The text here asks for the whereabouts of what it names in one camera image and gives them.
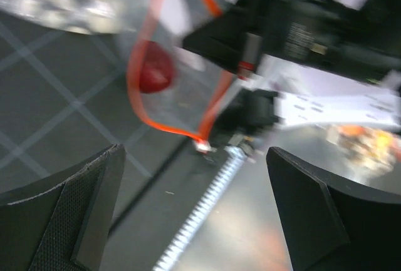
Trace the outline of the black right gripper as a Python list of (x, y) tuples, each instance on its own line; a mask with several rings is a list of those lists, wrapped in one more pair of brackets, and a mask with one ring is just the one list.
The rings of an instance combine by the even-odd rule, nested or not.
[(182, 47), (223, 69), (255, 72), (264, 55), (355, 80), (400, 69), (400, 0), (237, 0)]

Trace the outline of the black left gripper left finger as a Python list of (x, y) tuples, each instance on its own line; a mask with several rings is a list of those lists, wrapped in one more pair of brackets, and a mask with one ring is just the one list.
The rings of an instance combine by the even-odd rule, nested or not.
[(123, 145), (1, 193), (1, 270), (98, 270), (125, 168)]

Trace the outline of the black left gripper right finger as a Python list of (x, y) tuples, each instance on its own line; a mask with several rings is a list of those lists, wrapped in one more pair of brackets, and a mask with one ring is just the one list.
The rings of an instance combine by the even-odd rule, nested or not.
[(400, 195), (279, 147), (266, 164), (293, 270), (400, 270)]

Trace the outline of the dark red plum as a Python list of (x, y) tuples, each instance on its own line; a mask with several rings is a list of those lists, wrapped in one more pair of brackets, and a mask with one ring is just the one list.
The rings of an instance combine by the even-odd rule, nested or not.
[(140, 71), (141, 93), (158, 93), (170, 87), (175, 77), (175, 66), (170, 54), (158, 43), (148, 43)]

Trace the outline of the orange zipper clear bag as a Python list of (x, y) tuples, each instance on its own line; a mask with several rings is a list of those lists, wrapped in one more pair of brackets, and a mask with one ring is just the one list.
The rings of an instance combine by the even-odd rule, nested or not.
[[(209, 135), (231, 83), (231, 73), (183, 47), (184, 36), (221, 15), (215, 0), (123, 0), (117, 41), (127, 61), (127, 91), (135, 114), (161, 131), (188, 136), (198, 152), (213, 151)], [(173, 59), (169, 88), (145, 94), (140, 71), (148, 43), (158, 43)]]

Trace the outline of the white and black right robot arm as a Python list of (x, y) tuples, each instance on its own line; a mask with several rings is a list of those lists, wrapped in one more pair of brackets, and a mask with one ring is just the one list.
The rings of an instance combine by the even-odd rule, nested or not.
[[(400, 0), (238, 0), (182, 41), (184, 49), (246, 78), (264, 55), (363, 83), (400, 73)], [(241, 128), (359, 125), (400, 130), (400, 92), (303, 96), (265, 89), (243, 94)]]

